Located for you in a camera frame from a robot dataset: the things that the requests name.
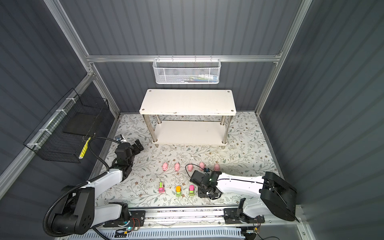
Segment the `pens in white basket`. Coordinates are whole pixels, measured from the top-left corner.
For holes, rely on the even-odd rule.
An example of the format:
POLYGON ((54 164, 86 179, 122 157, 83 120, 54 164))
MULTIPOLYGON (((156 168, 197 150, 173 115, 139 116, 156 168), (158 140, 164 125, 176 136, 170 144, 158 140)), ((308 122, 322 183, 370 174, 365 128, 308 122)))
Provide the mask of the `pens in white basket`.
POLYGON ((178 81, 182 83, 191 83, 191 84, 218 84, 219 83, 219 76, 217 75, 210 75, 210 74, 204 74, 204 75, 194 75, 194 76, 186 76, 181 79, 178 79, 178 81))

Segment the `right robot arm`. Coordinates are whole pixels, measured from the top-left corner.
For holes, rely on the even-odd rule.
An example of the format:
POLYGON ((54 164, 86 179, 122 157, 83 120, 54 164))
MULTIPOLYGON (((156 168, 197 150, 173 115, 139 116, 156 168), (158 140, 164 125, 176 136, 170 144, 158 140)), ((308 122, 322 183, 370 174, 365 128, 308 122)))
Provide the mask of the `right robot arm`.
POLYGON ((220 171, 194 171, 190 182, 198 187, 200 198, 217 200, 223 194, 244 196, 237 209, 237 216, 243 223, 269 213, 285 221, 299 221, 296 217, 297 189, 273 172, 241 177, 220 171))

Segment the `white two-tier shelf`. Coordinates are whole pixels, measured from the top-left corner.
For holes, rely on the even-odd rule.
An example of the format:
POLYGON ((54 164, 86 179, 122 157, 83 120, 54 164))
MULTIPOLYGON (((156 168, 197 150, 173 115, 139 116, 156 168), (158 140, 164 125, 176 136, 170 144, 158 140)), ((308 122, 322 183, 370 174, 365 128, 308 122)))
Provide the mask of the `white two-tier shelf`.
POLYGON ((231 90, 147 90, 140 107, 155 145, 225 147, 236 115, 231 90), (170 121, 160 116, 219 116, 219 122, 170 121))

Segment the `yellow tag on basket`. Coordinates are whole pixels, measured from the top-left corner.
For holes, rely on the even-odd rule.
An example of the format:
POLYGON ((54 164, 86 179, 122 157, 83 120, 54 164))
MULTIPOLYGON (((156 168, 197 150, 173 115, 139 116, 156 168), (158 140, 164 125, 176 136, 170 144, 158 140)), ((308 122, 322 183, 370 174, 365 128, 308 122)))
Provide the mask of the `yellow tag on basket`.
POLYGON ((86 152, 88 150, 88 144, 89 144, 90 140, 91 140, 91 137, 89 137, 87 139, 87 141, 85 142, 85 144, 84 144, 84 146, 83 146, 83 148, 82 148, 82 150, 81 150, 81 152, 79 154, 79 160, 82 160, 84 158, 84 156, 85 156, 85 154, 86 154, 86 152))

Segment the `green pink mixer toy truck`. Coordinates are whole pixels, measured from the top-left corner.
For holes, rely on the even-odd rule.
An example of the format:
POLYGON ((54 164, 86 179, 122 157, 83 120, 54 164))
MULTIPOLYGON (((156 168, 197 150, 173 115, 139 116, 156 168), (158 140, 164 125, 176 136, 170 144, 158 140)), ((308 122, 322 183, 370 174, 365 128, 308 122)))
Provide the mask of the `green pink mixer toy truck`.
POLYGON ((189 186, 189 196, 194 196, 195 195, 195 186, 190 185, 189 186))

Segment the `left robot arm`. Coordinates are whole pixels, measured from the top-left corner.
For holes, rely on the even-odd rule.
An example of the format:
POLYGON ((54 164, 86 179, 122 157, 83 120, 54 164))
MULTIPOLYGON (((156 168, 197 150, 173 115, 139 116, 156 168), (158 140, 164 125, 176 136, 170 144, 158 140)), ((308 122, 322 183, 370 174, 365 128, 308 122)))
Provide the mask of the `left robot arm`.
POLYGON ((110 141, 117 144, 116 158, 111 165, 93 151, 91 147, 93 139, 89 139, 88 152, 94 155, 106 170, 81 184, 62 189, 61 195, 49 207, 43 218, 43 230, 47 235, 55 238, 82 235, 89 229, 99 233, 97 227, 105 223, 115 227, 134 228, 134 219, 126 203, 114 202, 101 207, 95 205, 96 197, 130 175, 135 156, 144 150, 139 140, 130 144, 119 136, 110 141))

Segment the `green orange mixer toy truck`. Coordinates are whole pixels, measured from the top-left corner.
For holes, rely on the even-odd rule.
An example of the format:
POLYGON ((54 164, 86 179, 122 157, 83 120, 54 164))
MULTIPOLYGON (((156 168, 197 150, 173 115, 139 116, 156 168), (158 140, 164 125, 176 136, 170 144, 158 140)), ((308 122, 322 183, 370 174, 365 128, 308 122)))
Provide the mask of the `green orange mixer toy truck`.
POLYGON ((182 188, 181 188, 181 186, 176 186, 176 196, 177 197, 182 196, 182 188))

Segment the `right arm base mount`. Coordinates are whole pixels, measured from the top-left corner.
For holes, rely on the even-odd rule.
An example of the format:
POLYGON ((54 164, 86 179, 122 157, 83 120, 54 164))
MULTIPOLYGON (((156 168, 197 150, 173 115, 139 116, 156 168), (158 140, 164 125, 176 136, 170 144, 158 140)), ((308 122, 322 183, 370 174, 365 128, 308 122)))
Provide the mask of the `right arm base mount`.
POLYGON ((265 223, 265 218, 263 215, 256 216, 255 218, 251 218, 244 214, 242 210, 237 208, 225 208, 223 209, 226 224, 263 224, 265 223))

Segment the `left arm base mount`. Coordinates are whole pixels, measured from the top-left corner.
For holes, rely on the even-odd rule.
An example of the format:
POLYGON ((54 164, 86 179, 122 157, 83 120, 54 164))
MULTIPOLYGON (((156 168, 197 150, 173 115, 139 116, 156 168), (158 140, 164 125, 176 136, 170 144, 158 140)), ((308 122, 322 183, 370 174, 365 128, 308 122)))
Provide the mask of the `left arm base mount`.
POLYGON ((139 228, 144 225, 145 211, 129 211, 121 214, 116 220, 107 221, 103 224, 104 228, 139 228))

